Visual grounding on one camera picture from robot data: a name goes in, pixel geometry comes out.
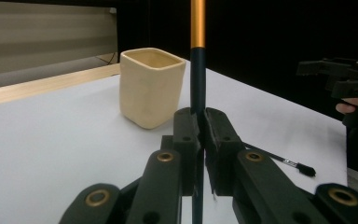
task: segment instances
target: person's finger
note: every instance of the person's finger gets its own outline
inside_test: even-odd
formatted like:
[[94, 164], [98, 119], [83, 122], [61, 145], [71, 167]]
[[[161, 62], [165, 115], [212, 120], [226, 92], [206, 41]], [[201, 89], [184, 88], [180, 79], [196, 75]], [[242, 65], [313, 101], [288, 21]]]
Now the person's finger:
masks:
[[351, 105], [358, 105], [358, 98], [344, 98], [342, 100]]
[[356, 110], [356, 107], [353, 105], [346, 105], [346, 104], [337, 104], [336, 111], [342, 114], [352, 113]]

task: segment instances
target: black background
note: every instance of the black background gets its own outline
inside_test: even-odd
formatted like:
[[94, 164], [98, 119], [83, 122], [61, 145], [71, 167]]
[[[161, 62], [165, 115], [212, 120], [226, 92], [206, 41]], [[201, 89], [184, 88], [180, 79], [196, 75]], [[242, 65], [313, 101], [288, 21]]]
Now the black background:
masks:
[[[189, 59], [190, 1], [149, 2], [150, 46]], [[300, 61], [358, 59], [358, 0], [206, 0], [207, 67], [342, 119], [326, 76], [298, 77]]]

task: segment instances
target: cream ceramic pot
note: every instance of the cream ceramic pot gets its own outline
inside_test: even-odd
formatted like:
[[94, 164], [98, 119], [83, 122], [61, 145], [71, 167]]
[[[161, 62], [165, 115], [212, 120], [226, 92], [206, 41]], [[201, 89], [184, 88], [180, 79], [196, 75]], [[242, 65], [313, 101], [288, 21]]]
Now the cream ceramic pot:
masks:
[[120, 54], [120, 111], [139, 126], [153, 129], [177, 110], [186, 61], [161, 49]]

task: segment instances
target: white table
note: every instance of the white table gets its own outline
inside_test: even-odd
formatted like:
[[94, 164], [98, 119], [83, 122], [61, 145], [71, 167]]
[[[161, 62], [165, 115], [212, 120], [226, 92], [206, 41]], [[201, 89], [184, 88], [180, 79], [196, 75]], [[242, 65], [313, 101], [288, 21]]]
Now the white table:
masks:
[[[58, 223], [76, 195], [96, 183], [123, 188], [140, 177], [172, 120], [144, 130], [118, 108], [119, 76], [0, 104], [0, 223]], [[347, 185], [340, 121], [207, 70], [207, 103], [224, 111], [242, 141], [315, 168], [316, 177], [277, 162], [302, 189]], [[179, 108], [189, 107], [189, 64]], [[236, 223], [231, 198], [210, 194], [204, 223]], [[182, 223], [191, 223], [184, 198]]]

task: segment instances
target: black stick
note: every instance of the black stick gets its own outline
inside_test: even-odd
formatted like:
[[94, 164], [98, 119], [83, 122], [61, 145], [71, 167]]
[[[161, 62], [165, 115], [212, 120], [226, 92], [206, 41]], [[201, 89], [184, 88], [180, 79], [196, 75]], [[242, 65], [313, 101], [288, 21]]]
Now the black stick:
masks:
[[196, 192], [192, 197], [193, 224], [202, 223], [203, 169], [204, 169], [204, 124], [205, 124], [205, 0], [191, 0], [191, 68], [190, 102], [191, 113], [197, 116], [200, 128], [201, 149], [197, 156]]

